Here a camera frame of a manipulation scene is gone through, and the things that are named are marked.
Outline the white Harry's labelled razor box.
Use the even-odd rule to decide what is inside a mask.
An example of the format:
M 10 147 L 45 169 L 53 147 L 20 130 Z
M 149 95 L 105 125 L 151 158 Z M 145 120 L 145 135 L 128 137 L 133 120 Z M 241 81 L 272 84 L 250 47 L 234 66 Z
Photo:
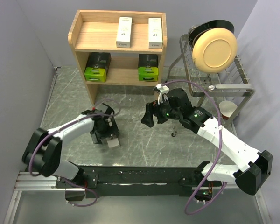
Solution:
M 118 138 L 113 138 L 113 139 L 108 139 L 107 140 L 107 145 L 109 148 L 114 148 L 120 146 Z

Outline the black green razor box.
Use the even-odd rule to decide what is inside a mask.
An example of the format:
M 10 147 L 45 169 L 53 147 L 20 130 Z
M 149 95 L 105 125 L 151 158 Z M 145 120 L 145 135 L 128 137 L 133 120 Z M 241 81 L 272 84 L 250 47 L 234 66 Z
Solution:
M 138 79 L 139 81 L 155 82 L 158 80 L 158 55 L 139 54 Z
M 111 53 L 92 52 L 89 55 L 84 77 L 86 81 L 104 83 L 111 63 Z

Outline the light wooden two-tier shelf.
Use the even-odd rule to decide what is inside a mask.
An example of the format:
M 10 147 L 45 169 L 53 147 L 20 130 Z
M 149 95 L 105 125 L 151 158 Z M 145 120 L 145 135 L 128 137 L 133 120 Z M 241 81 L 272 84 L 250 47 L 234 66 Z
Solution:
M 131 17 L 129 43 L 116 43 L 121 17 Z M 162 48 L 149 47 L 149 18 L 160 18 Z M 155 86 L 161 83 L 167 49 L 165 12 L 77 10 L 68 33 L 68 43 L 76 60 L 90 102 L 96 102 L 100 82 L 88 81 L 84 76 L 89 55 L 93 52 L 111 53 L 112 59 L 104 85 Z M 140 81 L 138 55 L 158 56 L 157 81 Z

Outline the white Harry's razor box front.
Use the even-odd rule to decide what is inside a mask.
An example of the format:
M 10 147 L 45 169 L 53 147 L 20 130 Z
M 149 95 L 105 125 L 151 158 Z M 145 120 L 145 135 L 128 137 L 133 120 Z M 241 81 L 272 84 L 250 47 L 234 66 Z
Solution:
M 148 43 L 150 49 L 161 49 L 163 46 L 161 18 L 148 19 Z

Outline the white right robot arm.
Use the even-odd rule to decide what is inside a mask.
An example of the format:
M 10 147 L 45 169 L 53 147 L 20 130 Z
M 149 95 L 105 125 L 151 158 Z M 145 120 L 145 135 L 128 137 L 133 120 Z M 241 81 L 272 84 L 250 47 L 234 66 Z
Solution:
M 210 181 L 236 184 L 243 192 L 255 195 L 271 174 L 273 156 L 267 150 L 259 151 L 244 143 L 219 124 L 219 121 L 202 107 L 192 106 L 186 92 L 181 88 L 170 90 L 157 85 L 157 100 L 145 105 L 142 124 L 153 127 L 154 119 L 163 124 L 169 119 L 178 121 L 184 128 L 206 139 L 227 155 L 234 165 L 207 162 L 195 174 L 200 186 Z

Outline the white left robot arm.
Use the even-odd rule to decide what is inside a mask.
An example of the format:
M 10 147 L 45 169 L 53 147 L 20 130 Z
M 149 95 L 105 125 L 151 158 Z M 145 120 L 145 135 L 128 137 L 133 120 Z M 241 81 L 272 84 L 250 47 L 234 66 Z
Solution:
M 66 178 L 74 188 L 86 185 L 82 168 L 70 161 L 61 161 L 62 148 L 85 133 L 90 133 L 94 144 L 110 142 L 112 137 L 118 138 L 119 129 L 114 115 L 115 111 L 102 103 L 62 126 L 48 130 L 38 128 L 33 132 L 21 160 L 29 172 L 36 171 L 36 175 Z

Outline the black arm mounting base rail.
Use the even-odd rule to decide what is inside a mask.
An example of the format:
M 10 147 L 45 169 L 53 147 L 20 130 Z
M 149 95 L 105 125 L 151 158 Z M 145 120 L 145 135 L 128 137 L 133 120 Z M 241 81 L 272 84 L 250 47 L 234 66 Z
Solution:
M 57 177 L 58 189 L 83 189 L 74 195 L 66 192 L 69 202 L 85 198 L 97 200 L 108 196 L 169 196 L 194 197 L 200 201 L 214 198 L 213 187 L 226 183 L 238 186 L 243 183 L 243 172 L 235 165 L 217 164 L 206 176 L 210 162 L 197 168 L 191 167 L 125 167 L 125 166 L 78 166 L 71 162 L 59 165 L 33 165 L 27 167 L 31 174 Z

